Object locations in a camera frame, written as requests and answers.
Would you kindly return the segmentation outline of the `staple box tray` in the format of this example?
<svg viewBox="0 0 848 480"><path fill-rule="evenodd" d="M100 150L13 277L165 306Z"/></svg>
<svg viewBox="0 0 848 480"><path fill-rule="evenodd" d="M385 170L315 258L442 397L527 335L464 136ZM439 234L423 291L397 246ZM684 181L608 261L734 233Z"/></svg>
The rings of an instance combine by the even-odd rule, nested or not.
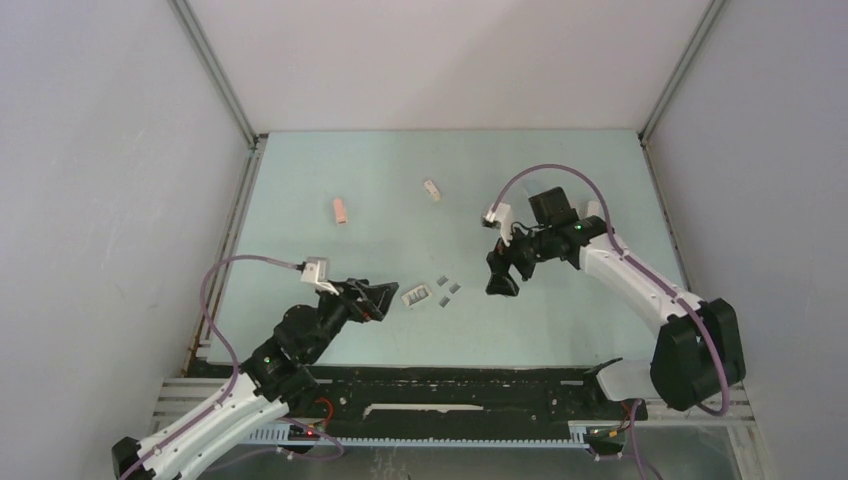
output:
<svg viewBox="0 0 848 480"><path fill-rule="evenodd" d="M407 308L414 309L433 296L432 290L427 284L419 284L401 296L401 300Z"/></svg>

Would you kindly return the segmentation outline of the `white stapler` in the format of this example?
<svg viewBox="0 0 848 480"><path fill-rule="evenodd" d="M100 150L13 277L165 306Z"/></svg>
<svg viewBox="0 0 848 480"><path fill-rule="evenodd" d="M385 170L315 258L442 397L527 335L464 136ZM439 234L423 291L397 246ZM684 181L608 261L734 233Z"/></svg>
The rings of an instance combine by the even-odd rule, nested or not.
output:
<svg viewBox="0 0 848 480"><path fill-rule="evenodd" d="M582 204L579 210L580 218L588 218L597 216L601 219L604 219L604 213L602 206L597 200L589 200Z"/></svg>

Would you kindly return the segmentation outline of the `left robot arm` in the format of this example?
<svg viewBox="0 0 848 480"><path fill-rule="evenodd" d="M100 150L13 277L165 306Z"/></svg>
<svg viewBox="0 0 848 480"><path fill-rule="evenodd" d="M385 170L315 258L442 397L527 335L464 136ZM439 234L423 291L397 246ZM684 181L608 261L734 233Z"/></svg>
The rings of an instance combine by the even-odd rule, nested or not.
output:
<svg viewBox="0 0 848 480"><path fill-rule="evenodd" d="M309 371L349 322L382 321L399 286L365 279L333 281L311 306L290 307L272 335L227 382L187 414L144 439L125 437L111 450L118 479L196 479L259 427L304 416L316 403Z"/></svg>

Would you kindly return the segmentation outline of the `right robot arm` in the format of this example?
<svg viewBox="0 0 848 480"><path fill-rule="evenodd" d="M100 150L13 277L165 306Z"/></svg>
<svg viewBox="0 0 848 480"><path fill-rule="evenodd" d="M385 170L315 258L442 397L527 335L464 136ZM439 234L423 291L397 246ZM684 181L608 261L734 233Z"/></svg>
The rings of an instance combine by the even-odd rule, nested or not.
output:
<svg viewBox="0 0 848 480"><path fill-rule="evenodd" d="M581 392L585 411L606 418L622 400L658 397L673 410L704 407L717 396L722 411L730 387L747 374L735 309L724 299L707 301L643 263L612 232L597 202L584 213L573 208L562 188L529 199L536 223L515 220L505 202L489 207L481 223L499 238L486 256L486 293L518 295L537 265L559 260L598 280L642 320L655 338L649 360L617 359L597 366L594 383Z"/></svg>

